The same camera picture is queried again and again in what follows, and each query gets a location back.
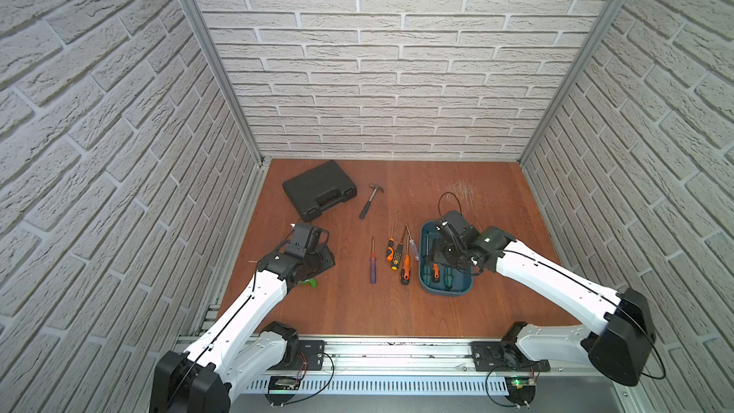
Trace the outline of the small orange black screwdriver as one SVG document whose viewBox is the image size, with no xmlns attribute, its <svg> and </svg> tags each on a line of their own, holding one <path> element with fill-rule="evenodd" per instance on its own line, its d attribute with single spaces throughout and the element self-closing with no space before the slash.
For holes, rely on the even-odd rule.
<svg viewBox="0 0 734 413">
<path fill-rule="evenodd" d="M 440 270 L 437 263 L 437 254 L 440 252 L 440 242 L 435 241 L 431 251 L 430 256 L 428 259 L 428 267 L 429 267 L 429 278 L 432 283 L 438 283 L 440 281 Z"/>
</svg>

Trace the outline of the teal storage tray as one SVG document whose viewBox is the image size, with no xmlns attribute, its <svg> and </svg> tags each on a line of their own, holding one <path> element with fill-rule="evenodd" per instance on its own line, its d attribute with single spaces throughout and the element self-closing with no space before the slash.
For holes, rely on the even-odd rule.
<svg viewBox="0 0 734 413">
<path fill-rule="evenodd" d="M 468 294 L 474 284 L 473 276 L 469 275 L 468 273 L 463 273 L 454 268 L 451 268 L 453 269 L 454 275 L 453 289 L 448 291 L 443 286 L 443 267 L 445 267 L 446 265 L 438 264 L 440 270 L 440 281 L 438 283 L 432 283 L 430 281 L 429 267 L 427 264 L 430 256 L 430 251 L 435 241 L 442 240 L 443 238 L 441 238 L 441 235 L 439 235 L 438 233 L 435 221 L 426 222 L 422 226 L 419 244 L 419 270 L 421 286 L 426 292 L 430 294 L 435 294 L 436 296 L 448 296 L 449 298 L 456 298 L 456 296 L 463 296 L 464 294 Z"/>
</svg>

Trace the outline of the large orange black screwdriver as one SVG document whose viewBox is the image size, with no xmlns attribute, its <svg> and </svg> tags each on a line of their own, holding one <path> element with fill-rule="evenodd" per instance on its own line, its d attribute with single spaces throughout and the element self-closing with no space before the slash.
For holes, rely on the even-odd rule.
<svg viewBox="0 0 734 413">
<path fill-rule="evenodd" d="M 410 255 L 408 250 L 409 235 L 407 229 L 403 234 L 403 259 L 401 260 L 401 285 L 407 286 L 410 283 Z"/>
</svg>

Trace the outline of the black yellow screwdriver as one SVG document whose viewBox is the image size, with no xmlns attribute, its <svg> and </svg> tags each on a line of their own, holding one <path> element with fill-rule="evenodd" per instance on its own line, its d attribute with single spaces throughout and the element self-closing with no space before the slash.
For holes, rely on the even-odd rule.
<svg viewBox="0 0 734 413">
<path fill-rule="evenodd" d="M 399 243 L 397 244 L 397 247 L 393 250 L 393 256 L 391 260 L 391 268 L 393 271 L 397 271 L 397 269 L 399 269 L 399 266 L 401 265 L 401 262 L 403 261 L 404 243 L 405 243 L 406 237 L 407 237 L 407 227 L 404 227 L 403 236 L 401 237 L 401 239 L 399 239 Z"/>
</svg>

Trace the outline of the purple slim screwdriver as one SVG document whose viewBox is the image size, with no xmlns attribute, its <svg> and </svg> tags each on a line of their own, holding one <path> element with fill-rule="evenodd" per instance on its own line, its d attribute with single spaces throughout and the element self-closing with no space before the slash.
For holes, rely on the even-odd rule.
<svg viewBox="0 0 734 413">
<path fill-rule="evenodd" d="M 374 236 L 371 239 L 371 250 L 370 250 L 370 284 L 377 284 L 377 256 L 375 250 L 375 239 Z"/>
</svg>

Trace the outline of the green black screwdriver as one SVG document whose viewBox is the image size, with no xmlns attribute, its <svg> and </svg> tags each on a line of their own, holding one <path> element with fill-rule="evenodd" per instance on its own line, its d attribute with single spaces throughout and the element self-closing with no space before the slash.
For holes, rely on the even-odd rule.
<svg viewBox="0 0 734 413">
<path fill-rule="evenodd" d="M 448 291 L 450 291 L 453 289 L 453 283 L 454 283 L 453 269 L 451 269 L 451 267 L 448 267 L 448 266 L 443 267 L 443 286 Z"/>
</svg>

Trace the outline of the clear handle screwdriver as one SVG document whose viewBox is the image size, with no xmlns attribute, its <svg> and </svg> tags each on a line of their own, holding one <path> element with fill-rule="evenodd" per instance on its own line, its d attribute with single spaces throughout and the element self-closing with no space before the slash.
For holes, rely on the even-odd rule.
<svg viewBox="0 0 734 413">
<path fill-rule="evenodd" d="M 409 246 L 409 250 L 410 250 L 410 258 L 412 260 L 414 260 L 417 264 L 419 264 L 420 263 L 420 254 L 419 254 L 417 243 L 416 243 L 414 237 L 412 236 L 409 227 L 405 227 L 405 229 L 406 229 L 407 238 L 408 238 L 408 246 Z"/>
</svg>

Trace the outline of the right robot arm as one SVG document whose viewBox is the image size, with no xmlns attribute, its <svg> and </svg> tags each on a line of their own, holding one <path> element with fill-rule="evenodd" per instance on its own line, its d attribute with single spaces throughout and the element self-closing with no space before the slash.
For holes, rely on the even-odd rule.
<svg viewBox="0 0 734 413">
<path fill-rule="evenodd" d="M 496 227 L 478 231 L 452 210 L 426 224 L 424 264 L 443 265 L 459 275 L 497 273 L 554 302 L 575 326 L 543 327 L 518 321 L 496 352 L 508 369 L 528 369 L 541 361 L 590 365 L 608 379 L 635 386 L 655 348 L 656 329 L 647 298 L 572 273 Z"/>
</svg>

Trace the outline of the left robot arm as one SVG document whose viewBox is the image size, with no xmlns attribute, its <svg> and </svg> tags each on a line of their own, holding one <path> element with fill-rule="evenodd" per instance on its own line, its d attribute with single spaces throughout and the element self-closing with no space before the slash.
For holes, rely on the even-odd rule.
<svg viewBox="0 0 734 413">
<path fill-rule="evenodd" d="M 296 329 L 273 321 L 248 339 L 299 283 L 335 265 L 328 231 L 304 222 L 255 267 L 246 289 L 185 351 L 169 351 L 154 370 L 151 412 L 228 412 L 242 390 L 271 367 L 292 363 Z"/>
</svg>

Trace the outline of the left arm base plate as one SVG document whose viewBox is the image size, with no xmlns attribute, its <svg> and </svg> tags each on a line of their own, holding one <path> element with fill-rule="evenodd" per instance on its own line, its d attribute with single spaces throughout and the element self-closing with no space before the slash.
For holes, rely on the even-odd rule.
<svg viewBox="0 0 734 413">
<path fill-rule="evenodd" d="M 303 367 L 320 371 L 323 367 L 325 340 L 298 340 L 298 344 L 288 344 L 281 362 L 273 367 L 273 371 L 296 372 Z"/>
</svg>

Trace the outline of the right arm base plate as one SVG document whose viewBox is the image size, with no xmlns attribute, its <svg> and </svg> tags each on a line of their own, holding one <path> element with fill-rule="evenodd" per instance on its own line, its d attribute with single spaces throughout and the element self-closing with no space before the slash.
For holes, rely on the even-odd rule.
<svg viewBox="0 0 734 413">
<path fill-rule="evenodd" d="M 513 344 L 500 340 L 478 340 L 470 344 L 472 359 L 477 372 L 489 373 L 493 368 L 510 371 L 550 372 L 550 363 L 531 361 Z"/>
</svg>

